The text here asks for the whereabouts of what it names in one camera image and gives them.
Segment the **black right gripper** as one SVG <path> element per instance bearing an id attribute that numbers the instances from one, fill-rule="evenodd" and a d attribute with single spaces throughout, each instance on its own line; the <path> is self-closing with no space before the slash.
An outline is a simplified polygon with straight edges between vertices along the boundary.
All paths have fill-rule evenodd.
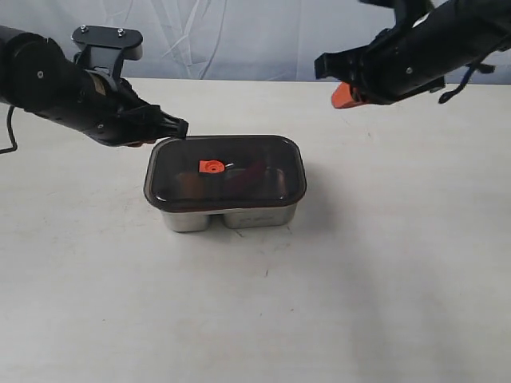
<path id="1" fill-rule="evenodd" d="M 446 75 L 459 68 L 459 85 L 443 93 L 445 104 L 458 95 L 474 73 L 493 73 L 485 63 L 492 53 L 510 48 L 508 1 L 446 1 L 412 27 L 382 30 L 363 46 L 315 59 L 318 79 L 333 77 L 339 86 L 331 95 L 335 109 L 392 105 L 446 86 Z"/>

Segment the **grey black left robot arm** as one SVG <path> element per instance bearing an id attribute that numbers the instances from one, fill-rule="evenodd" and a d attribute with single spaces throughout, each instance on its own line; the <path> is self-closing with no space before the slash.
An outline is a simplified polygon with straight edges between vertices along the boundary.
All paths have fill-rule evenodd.
<path id="1" fill-rule="evenodd" d="M 72 59 L 52 38 L 1 28 L 1 102 L 80 132 L 109 147 L 183 139 L 188 122 L 141 99 L 121 76 L 142 56 L 137 30 L 80 26 Z"/>

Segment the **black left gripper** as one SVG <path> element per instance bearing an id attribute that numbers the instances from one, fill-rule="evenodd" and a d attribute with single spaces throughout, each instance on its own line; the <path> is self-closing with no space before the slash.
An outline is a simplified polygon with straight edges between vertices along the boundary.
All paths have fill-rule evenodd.
<path id="1" fill-rule="evenodd" d="M 183 140 L 188 122 L 127 101 L 103 79 L 69 61 L 49 38 L 7 33 L 7 104 L 80 132 L 109 147 Z"/>

